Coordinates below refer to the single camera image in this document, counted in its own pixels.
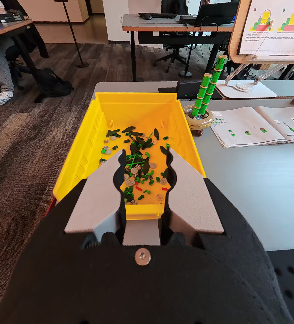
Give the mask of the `instruction poster on stand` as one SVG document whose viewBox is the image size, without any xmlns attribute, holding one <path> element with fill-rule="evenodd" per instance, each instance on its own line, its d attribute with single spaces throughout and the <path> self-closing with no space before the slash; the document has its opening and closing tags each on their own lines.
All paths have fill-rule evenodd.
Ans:
<svg viewBox="0 0 294 324">
<path fill-rule="evenodd" d="M 250 95 L 254 98 L 258 97 L 273 98 L 275 93 L 265 90 L 265 86 L 261 83 L 266 77 L 279 71 L 281 68 L 289 64 L 294 64 L 294 55 L 240 55 L 239 46 L 242 38 L 243 28 L 247 13 L 250 7 L 250 0 L 242 0 L 239 2 L 236 19 L 234 22 L 228 53 L 231 61 L 240 64 L 240 66 L 227 76 L 225 81 L 217 83 L 217 89 L 229 98 L 246 98 Z M 266 74 L 261 75 L 254 81 L 251 80 L 233 80 L 233 78 L 250 64 L 273 64 Z"/>
</svg>

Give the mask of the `printed instruction sheet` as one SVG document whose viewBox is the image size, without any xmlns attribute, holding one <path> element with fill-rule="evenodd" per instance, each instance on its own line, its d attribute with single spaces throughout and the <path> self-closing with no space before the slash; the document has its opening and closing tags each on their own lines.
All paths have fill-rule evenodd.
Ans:
<svg viewBox="0 0 294 324">
<path fill-rule="evenodd" d="M 253 0 L 240 55 L 294 55 L 294 0 Z"/>
</svg>

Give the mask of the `green bamboo brick model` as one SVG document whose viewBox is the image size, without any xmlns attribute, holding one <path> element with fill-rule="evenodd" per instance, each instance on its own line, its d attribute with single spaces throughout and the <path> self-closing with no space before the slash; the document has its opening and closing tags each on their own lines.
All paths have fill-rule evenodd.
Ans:
<svg viewBox="0 0 294 324">
<path fill-rule="evenodd" d="M 184 114 L 193 136 L 202 136 L 203 130 L 210 127 L 214 121 L 214 115 L 208 109 L 208 104 L 227 60 L 227 55 L 219 55 L 213 73 L 205 73 L 203 76 L 194 106 L 184 108 Z"/>
</svg>

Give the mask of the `grey background desk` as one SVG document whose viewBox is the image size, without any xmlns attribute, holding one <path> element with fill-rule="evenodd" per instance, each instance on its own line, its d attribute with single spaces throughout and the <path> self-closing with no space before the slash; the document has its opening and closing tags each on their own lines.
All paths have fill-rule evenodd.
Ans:
<svg viewBox="0 0 294 324">
<path fill-rule="evenodd" d="M 152 18 L 151 20 L 144 20 L 139 15 L 125 14 L 122 22 L 122 30 L 130 33 L 131 45 L 131 63 L 132 63 L 132 80 L 137 81 L 136 73 L 136 51 L 135 51 L 135 38 L 134 33 L 148 33 L 145 40 L 141 43 L 144 44 L 183 44 L 183 45 L 213 45 L 207 66 L 206 73 L 212 70 L 216 61 L 216 56 L 221 44 L 229 43 L 230 36 L 233 30 L 233 23 L 216 26 L 191 26 L 179 23 L 179 18 Z M 193 36 L 177 37 L 172 39 L 163 36 L 153 36 L 153 32 L 159 33 L 193 33 Z"/>
</svg>

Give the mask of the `black laptop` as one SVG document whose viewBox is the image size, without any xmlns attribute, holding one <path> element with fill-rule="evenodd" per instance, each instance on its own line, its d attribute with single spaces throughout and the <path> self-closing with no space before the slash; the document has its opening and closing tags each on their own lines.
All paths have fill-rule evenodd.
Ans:
<svg viewBox="0 0 294 324">
<path fill-rule="evenodd" d="M 239 0 L 201 5 L 194 26 L 230 24 L 237 14 Z"/>
</svg>

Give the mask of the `black electronic box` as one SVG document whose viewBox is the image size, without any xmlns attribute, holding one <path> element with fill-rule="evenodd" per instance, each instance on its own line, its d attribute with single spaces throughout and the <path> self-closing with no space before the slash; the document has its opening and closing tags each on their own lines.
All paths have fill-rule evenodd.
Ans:
<svg viewBox="0 0 294 324">
<path fill-rule="evenodd" d="M 159 87 L 159 93 L 176 93 L 177 99 L 189 99 L 193 100 L 197 98 L 201 80 L 178 82 L 176 87 Z"/>
</svg>

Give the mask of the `yellow plastic bin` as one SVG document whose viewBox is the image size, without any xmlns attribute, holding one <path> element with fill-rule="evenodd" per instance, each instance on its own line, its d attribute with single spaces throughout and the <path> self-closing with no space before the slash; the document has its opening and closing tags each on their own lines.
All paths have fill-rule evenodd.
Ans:
<svg viewBox="0 0 294 324">
<path fill-rule="evenodd" d="M 98 168 L 99 144 L 106 128 L 136 125 L 147 134 L 158 130 L 157 146 L 169 143 L 186 162 L 206 176 L 180 101 L 171 93 L 97 92 L 61 169 L 53 195 L 61 201 Z M 126 205 L 127 220 L 159 219 L 164 205 Z"/>
</svg>

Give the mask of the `black flat case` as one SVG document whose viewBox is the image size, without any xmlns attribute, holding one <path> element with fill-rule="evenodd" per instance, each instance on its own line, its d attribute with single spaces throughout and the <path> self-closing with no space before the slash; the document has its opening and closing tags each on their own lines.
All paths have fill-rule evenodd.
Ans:
<svg viewBox="0 0 294 324">
<path fill-rule="evenodd" d="M 8 10 L 4 14 L 0 14 L 0 23 L 21 22 L 25 18 L 20 10 Z"/>
</svg>

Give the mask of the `black keyboard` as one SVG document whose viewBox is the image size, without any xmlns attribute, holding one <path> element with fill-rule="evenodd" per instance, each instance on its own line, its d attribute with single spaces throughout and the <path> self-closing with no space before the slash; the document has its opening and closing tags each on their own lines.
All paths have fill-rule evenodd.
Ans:
<svg viewBox="0 0 294 324">
<path fill-rule="evenodd" d="M 151 20 L 152 18 L 168 18 L 173 19 L 178 14 L 171 13 L 138 13 L 139 17 L 144 18 L 145 20 Z"/>
</svg>

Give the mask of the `black office chair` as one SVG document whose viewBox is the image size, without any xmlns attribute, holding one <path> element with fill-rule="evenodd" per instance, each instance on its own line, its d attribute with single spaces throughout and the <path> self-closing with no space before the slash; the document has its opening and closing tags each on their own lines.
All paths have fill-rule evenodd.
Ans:
<svg viewBox="0 0 294 324">
<path fill-rule="evenodd" d="M 177 15 L 189 15 L 188 6 L 185 0 L 162 0 L 161 1 L 161 13 L 162 14 L 177 14 Z M 180 55 L 180 49 L 186 48 L 187 45 L 178 43 L 178 39 L 182 37 L 189 37 L 189 32 L 159 32 L 158 38 L 162 41 L 165 50 L 168 51 L 172 49 L 173 52 L 169 55 L 156 59 L 153 63 L 155 67 L 159 61 L 167 61 L 169 59 L 169 65 L 165 70 L 165 73 L 169 72 L 170 66 L 175 62 L 175 60 L 183 63 L 185 69 L 188 68 L 188 62 L 186 62 L 186 57 Z"/>
</svg>

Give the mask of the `pile of small brick pieces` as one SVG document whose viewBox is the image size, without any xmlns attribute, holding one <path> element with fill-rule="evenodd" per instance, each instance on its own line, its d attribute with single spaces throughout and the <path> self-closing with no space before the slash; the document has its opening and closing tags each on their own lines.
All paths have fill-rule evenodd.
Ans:
<svg viewBox="0 0 294 324">
<path fill-rule="evenodd" d="M 125 150 L 123 182 L 120 186 L 126 205 L 160 205 L 170 186 L 165 178 L 166 148 L 169 143 L 157 146 L 158 130 L 143 133 L 136 125 L 126 128 L 106 128 L 99 144 L 102 168 L 109 159 Z"/>
</svg>

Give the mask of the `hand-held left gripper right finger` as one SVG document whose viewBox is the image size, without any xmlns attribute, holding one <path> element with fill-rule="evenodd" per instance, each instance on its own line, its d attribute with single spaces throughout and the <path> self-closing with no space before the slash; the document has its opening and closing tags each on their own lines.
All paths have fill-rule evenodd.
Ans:
<svg viewBox="0 0 294 324">
<path fill-rule="evenodd" d="M 162 215 L 162 231 L 182 233 L 186 244 L 197 234 L 224 232 L 205 178 L 172 148 L 167 148 L 167 191 Z"/>
</svg>

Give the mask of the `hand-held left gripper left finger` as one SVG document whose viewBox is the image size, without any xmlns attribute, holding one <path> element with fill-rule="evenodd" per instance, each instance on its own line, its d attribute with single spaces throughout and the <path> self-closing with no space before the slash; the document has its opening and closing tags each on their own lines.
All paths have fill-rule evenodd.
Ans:
<svg viewBox="0 0 294 324">
<path fill-rule="evenodd" d="M 65 233 L 93 233 L 101 242 L 104 233 L 118 233 L 123 241 L 126 226 L 124 182 L 126 151 L 119 150 L 87 177 L 64 229 Z"/>
</svg>

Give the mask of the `black pole stand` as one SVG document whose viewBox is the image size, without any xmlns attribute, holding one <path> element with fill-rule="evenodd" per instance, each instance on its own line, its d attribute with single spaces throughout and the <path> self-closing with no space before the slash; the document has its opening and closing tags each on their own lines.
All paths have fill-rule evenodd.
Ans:
<svg viewBox="0 0 294 324">
<path fill-rule="evenodd" d="M 79 46 L 78 46 L 77 41 L 76 41 L 76 37 L 75 37 L 75 34 L 74 34 L 72 22 L 70 20 L 70 17 L 69 17 L 68 11 L 67 11 L 67 7 L 65 5 L 65 3 L 68 2 L 68 0 L 54 0 L 54 1 L 55 2 L 61 2 L 63 4 L 64 11 L 65 11 L 65 14 L 66 14 L 66 17 L 67 17 L 67 20 L 68 20 L 68 24 L 69 24 L 69 27 L 70 27 L 70 30 L 71 30 L 71 33 L 72 33 L 72 37 L 73 37 L 73 40 L 74 40 L 74 44 L 76 46 L 77 54 L 78 54 L 78 57 L 79 57 L 79 60 L 80 60 L 80 63 L 77 63 L 76 64 L 76 67 L 78 67 L 78 68 L 86 68 L 86 67 L 89 67 L 89 64 L 88 63 L 85 63 L 83 61 L 83 59 L 81 57 L 81 54 L 80 54 L 80 49 L 79 49 Z"/>
</svg>

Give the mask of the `background wooden table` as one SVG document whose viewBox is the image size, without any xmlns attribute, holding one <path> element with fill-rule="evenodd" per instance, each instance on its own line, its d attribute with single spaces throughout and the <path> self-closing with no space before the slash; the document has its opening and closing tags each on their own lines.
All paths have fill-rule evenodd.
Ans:
<svg viewBox="0 0 294 324">
<path fill-rule="evenodd" d="M 37 71 L 30 53 L 39 50 L 41 57 L 49 58 L 49 54 L 39 31 L 31 18 L 24 21 L 0 23 L 0 36 L 10 37 L 27 67 L 20 67 L 21 72 L 31 74 L 37 82 Z"/>
</svg>

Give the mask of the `open instruction booklet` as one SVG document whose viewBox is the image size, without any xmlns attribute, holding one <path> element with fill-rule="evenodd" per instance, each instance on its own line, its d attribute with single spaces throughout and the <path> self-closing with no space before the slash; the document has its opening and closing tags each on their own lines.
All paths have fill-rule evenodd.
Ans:
<svg viewBox="0 0 294 324">
<path fill-rule="evenodd" d="M 294 143 L 294 107 L 214 111 L 211 129 L 223 148 Z"/>
</svg>

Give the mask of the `black backpack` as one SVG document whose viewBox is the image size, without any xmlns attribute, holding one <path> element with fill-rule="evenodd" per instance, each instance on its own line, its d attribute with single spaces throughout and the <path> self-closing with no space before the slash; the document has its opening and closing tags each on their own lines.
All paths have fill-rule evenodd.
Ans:
<svg viewBox="0 0 294 324">
<path fill-rule="evenodd" d="M 37 69 L 33 76 L 40 92 L 47 97 L 64 97 L 74 90 L 69 81 L 62 80 L 50 68 Z"/>
</svg>

